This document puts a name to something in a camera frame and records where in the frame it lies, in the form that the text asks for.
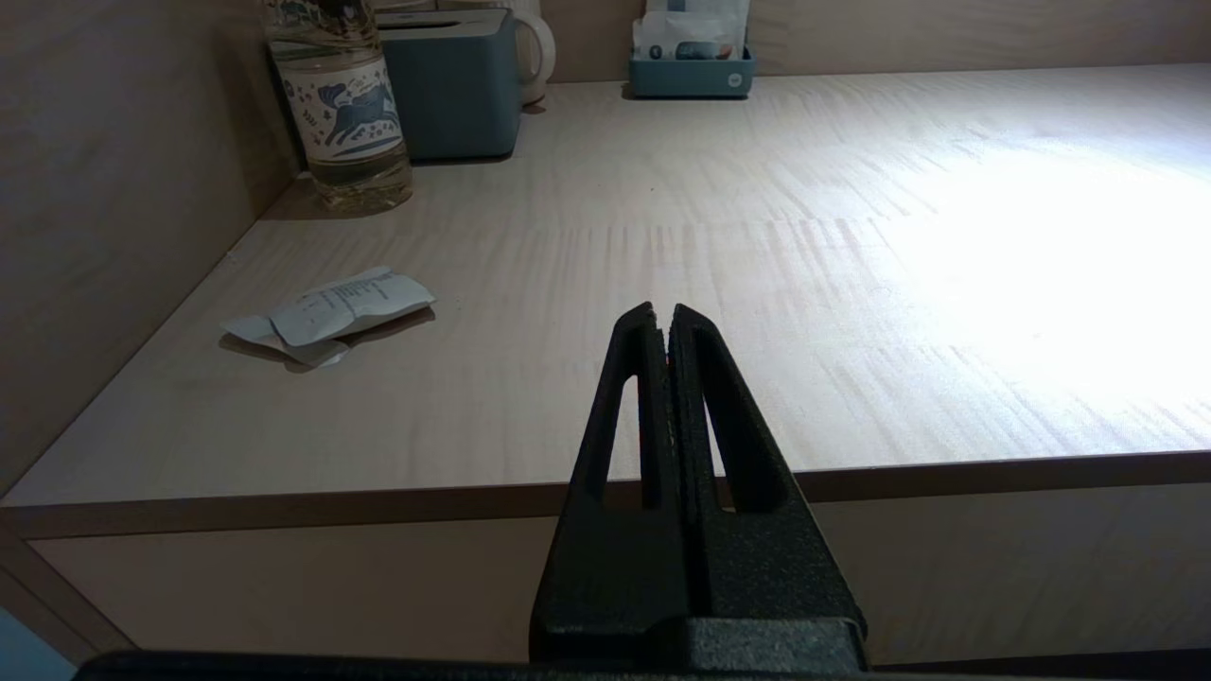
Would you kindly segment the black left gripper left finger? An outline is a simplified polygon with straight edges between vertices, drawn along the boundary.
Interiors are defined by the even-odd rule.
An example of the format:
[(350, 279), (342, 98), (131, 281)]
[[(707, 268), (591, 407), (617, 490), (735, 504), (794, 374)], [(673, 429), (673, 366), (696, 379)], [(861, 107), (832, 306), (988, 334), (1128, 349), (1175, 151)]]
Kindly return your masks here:
[[(622, 389), (637, 382), (639, 508), (606, 504)], [(662, 333), (649, 303), (614, 324), (529, 618), (533, 663), (636, 663), (644, 640), (691, 610), (681, 469)]]

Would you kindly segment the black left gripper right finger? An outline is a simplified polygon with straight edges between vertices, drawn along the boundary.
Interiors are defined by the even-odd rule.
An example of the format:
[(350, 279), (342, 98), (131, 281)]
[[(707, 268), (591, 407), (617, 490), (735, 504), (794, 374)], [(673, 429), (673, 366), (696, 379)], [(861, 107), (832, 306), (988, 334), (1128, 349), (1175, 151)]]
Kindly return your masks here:
[(863, 626), (727, 340), (691, 307), (675, 307), (668, 371), (693, 611)]

